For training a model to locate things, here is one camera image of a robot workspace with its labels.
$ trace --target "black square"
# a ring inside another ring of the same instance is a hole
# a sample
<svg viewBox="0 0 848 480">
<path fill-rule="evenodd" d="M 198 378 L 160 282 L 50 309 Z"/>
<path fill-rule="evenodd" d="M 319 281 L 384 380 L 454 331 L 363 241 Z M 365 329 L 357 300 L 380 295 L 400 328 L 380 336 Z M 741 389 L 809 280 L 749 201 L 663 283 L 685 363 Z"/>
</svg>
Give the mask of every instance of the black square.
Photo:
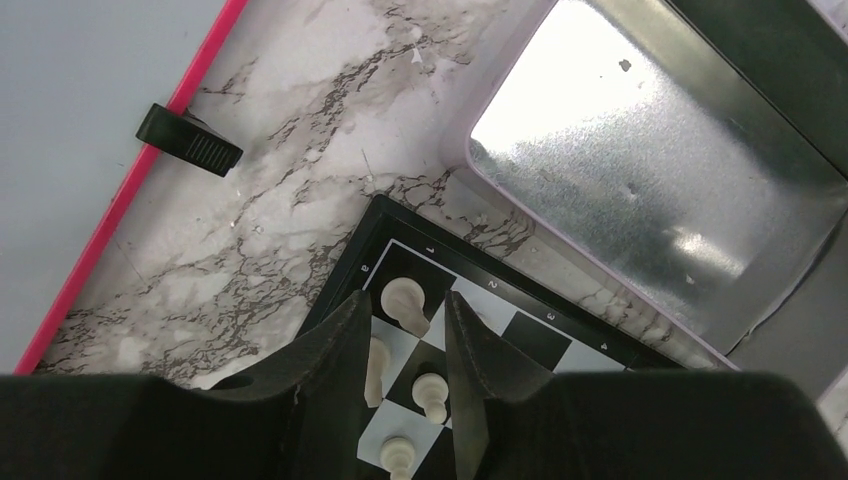
<svg viewBox="0 0 848 480">
<path fill-rule="evenodd" d="M 413 476 L 415 480 L 456 479 L 456 457 L 453 452 L 453 430 L 446 428 L 421 460 Z"/>
<path fill-rule="evenodd" d="M 356 460 L 356 480 L 389 480 L 389 472 L 368 462 Z"/>
<path fill-rule="evenodd" d="M 553 371 L 571 345 L 571 339 L 521 312 L 507 325 L 503 339 L 539 365 Z"/>
<path fill-rule="evenodd" d="M 427 320 L 433 320 L 433 315 L 439 306 L 445 301 L 445 292 L 447 292 L 456 277 L 414 253 L 392 244 L 383 260 L 377 266 L 377 271 L 371 278 L 371 283 L 368 284 L 368 291 L 371 293 L 371 309 L 374 316 L 384 320 L 398 328 L 402 328 L 400 324 L 393 318 L 389 318 L 383 312 L 383 306 L 380 304 L 380 294 L 383 293 L 383 288 L 398 277 L 407 277 L 415 280 L 421 285 L 424 290 L 424 316 Z"/>
<path fill-rule="evenodd" d="M 418 346 L 412 351 L 412 355 L 410 355 L 409 360 L 404 364 L 397 380 L 392 384 L 392 388 L 389 389 L 386 399 L 424 416 L 424 409 L 416 405 L 415 401 L 412 400 L 412 384 L 415 383 L 418 377 L 425 373 L 437 373 L 447 381 L 447 357 L 445 357 L 445 352 L 429 343 L 418 342 Z M 445 408 L 448 411 L 447 418 L 450 418 L 450 395 L 448 395 L 448 399 L 445 402 Z"/>
</svg>

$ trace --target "white square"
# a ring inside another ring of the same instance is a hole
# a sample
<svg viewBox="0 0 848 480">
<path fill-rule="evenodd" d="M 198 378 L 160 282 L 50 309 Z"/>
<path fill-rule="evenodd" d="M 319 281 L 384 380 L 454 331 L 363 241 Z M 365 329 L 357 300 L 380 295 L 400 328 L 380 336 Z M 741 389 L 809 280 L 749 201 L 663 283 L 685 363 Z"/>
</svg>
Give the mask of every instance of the white square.
<svg viewBox="0 0 848 480">
<path fill-rule="evenodd" d="M 462 277 L 457 277 L 450 289 L 459 292 L 483 323 L 498 335 L 503 335 L 506 326 L 515 316 L 515 312 L 518 311 L 518 308 L 513 304 Z M 433 320 L 430 322 L 430 331 L 427 332 L 427 335 L 424 335 L 422 340 L 439 350 L 445 350 L 444 302 L 433 315 Z"/>
<path fill-rule="evenodd" d="M 554 373 L 621 372 L 623 370 L 624 365 L 577 340 L 572 340 L 571 345 L 554 367 Z"/>
<path fill-rule="evenodd" d="M 371 317 L 371 336 L 382 340 L 389 347 L 389 354 L 391 355 L 389 366 L 382 377 L 383 398 L 386 398 L 389 389 L 397 380 L 400 371 L 403 370 L 403 366 L 409 360 L 409 356 L 412 355 L 412 351 L 415 350 L 419 340 L 406 330 L 397 328 L 373 316 Z"/>
<path fill-rule="evenodd" d="M 461 293 L 483 323 L 498 335 L 503 335 L 518 311 L 515 305 L 464 278 L 458 278 L 452 290 Z"/>
<path fill-rule="evenodd" d="M 422 415 L 389 400 L 383 400 L 371 422 L 362 432 L 362 436 L 359 437 L 356 458 L 383 468 L 380 465 L 380 449 L 383 444 L 390 438 L 404 437 L 415 447 L 415 461 L 409 470 L 410 476 L 415 476 L 415 471 L 436 443 L 436 438 L 443 428 L 441 425 L 431 423 Z"/>
<path fill-rule="evenodd" d="M 430 320 L 430 330 L 421 337 L 421 340 L 443 352 L 445 351 L 445 302 L 442 302 L 439 309 L 433 314 L 433 319 Z"/>
</svg>

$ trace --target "pink edge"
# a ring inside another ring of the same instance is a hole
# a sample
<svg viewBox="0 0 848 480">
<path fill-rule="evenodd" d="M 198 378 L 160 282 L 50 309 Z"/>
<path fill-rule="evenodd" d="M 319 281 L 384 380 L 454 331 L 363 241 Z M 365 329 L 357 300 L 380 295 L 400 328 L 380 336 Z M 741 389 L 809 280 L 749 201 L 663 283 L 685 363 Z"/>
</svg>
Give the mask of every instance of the pink edge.
<svg viewBox="0 0 848 480">
<path fill-rule="evenodd" d="M 182 80 L 177 85 L 177 89 L 168 101 L 169 110 L 182 114 L 186 107 L 188 107 L 191 98 L 194 96 L 194 92 L 197 91 L 200 82 L 203 80 L 203 76 L 206 75 L 206 71 L 212 65 L 212 61 L 224 44 L 224 40 L 226 40 L 227 35 L 232 30 L 233 25 L 235 25 L 246 4 L 247 0 L 228 0 L 221 9 L 218 18 L 215 19 L 215 23 L 212 24 L 212 28 L 209 30 L 209 33 L 200 45 L 200 49 L 194 55 L 194 59 L 192 59 L 188 70 L 186 70 L 185 75 L 183 75 Z M 127 212 L 132 199 L 138 193 L 138 189 L 141 187 L 142 182 L 144 182 L 144 178 L 147 177 L 147 173 L 150 171 L 150 167 L 153 166 L 153 162 L 158 155 L 159 150 L 157 148 L 150 145 L 141 147 L 135 163 L 130 167 L 130 171 L 127 173 L 126 178 L 124 178 L 121 186 L 118 187 L 118 192 L 112 198 L 112 203 L 106 209 L 97 228 L 94 229 L 91 239 L 83 249 L 79 260 L 77 260 L 76 265 L 71 270 L 71 274 L 68 275 L 68 279 L 65 280 L 65 284 L 56 296 L 56 300 L 53 301 L 50 310 L 47 311 L 47 315 L 44 317 L 44 321 L 41 322 L 41 326 L 38 327 L 35 337 L 33 337 L 32 342 L 30 342 L 26 352 L 24 352 L 23 357 L 18 362 L 18 366 L 15 368 L 15 374 L 26 375 L 35 370 L 47 347 L 50 346 L 53 336 L 56 335 L 56 330 L 59 329 L 59 325 L 65 319 L 68 310 L 73 306 L 74 300 L 85 285 L 86 279 L 88 279 L 88 276 L 97 264 L 97 260 L 103 253 L 103 249 L 106 248 L 106 245 L 112 238 L 112 233 L 115 232 L 115 228 L 118 227 L 118 223 Z"/>
</svg>

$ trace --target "chess piece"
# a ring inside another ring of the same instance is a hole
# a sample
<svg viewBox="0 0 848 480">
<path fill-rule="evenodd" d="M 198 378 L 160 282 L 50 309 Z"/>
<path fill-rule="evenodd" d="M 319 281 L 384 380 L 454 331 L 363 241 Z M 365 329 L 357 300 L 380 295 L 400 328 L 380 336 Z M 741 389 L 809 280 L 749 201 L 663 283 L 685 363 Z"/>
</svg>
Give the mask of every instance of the chess piece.
<svg viewBox="0 0 848 480">
<path fill-rule="evenodd" d="M 430 330 L 430 322 L 424 316 L 424 289 L 415 280 L 400 277 L 383 288 L 380 305 L 390 318 L 418 338 Z"/>
<path fill-rule="evenodd" d="M 412 400 L 424 409 L 424 416 L 433 423 L 441 425 L 447 420 L 447 399 L 448 383 L 437 373 L 425 373 L 412 384 Z"/>
<path fill-rule="evenodd" d="M 379 407 L 383 402 L 383 374 L 389 368 L 391 358 L 389 347 L 379 338 L 371 337 L 365 373 L 365 404 L 368 408 Z"/>
<path fill-rule="evenodd" d="M 380 464 L 391 474 L 391 480 L 411 480 L 409 470 L 415 461 L 415 447 L 403 438 L 390 438 L 380 449 Z"/>
</svg>

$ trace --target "grey wall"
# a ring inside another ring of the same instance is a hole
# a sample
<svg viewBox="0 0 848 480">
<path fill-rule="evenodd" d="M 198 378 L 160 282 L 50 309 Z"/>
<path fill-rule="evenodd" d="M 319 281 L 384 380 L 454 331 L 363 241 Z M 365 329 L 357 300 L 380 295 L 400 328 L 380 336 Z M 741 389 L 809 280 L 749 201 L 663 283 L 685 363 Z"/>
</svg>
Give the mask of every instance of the grey wall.
<svg viewBox="0 0 848 480">
<path fill-rule="evenodd" d="M 11 372 L 224 0 L 0 2 L 0 373 Z"/>
</svg>

